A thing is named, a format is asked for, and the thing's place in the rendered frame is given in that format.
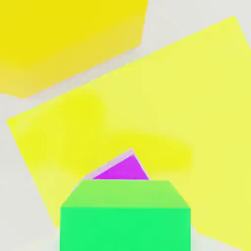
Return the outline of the small green cube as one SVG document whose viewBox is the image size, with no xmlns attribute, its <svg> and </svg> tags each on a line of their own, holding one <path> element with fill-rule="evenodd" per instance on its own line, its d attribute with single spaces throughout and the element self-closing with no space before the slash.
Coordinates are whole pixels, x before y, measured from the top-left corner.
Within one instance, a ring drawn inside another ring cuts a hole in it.
<svg viewBox="0 0 251 251">
<path fill-rule="evenodd" d="M 60 251 L 191 251 L 191 209 L 168 181 L 84 180 L 60 208 Z"/>
</svg>

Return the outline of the small magenta cube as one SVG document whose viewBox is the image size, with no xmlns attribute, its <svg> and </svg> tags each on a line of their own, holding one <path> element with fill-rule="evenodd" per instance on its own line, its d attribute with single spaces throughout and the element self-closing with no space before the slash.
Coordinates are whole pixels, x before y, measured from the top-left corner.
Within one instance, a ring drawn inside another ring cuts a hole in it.
<svg viewBox="0 0 251 251">
<path fill-rule="evenodd" d="M 74 191 L 83 180 L 90 179 L 150 180 L 151 178 L 142 166 L 135 151 L 129 149 L 103 166 L 85 175 L 72 191 Z"/>
</svg>

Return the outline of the large pale yellow box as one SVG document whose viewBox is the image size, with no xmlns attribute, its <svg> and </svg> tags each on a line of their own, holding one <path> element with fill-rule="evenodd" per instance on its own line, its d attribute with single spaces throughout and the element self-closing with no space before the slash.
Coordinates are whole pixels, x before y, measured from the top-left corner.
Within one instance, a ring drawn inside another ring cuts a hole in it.
<svg viewBox="0 0 251 251">
<path fill-rule="evenodd" d="M 251 49 L 236 17 L 7 123 L 55 226 L 85 175 L 133 149 L 199 233 L 251 251 Z"/>
</svg>

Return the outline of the large deep yellow box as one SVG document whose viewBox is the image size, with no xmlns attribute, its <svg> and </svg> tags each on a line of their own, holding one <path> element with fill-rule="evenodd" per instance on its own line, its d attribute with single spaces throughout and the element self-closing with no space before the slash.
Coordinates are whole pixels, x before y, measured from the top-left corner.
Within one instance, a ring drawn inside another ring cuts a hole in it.
<svg viewBox="0 0 251 251">
<path fill-rule="evenodd" d="M 141 44 L 149 0 L 0 0 L 0 94 L 27 98 Z"/>
</svg>

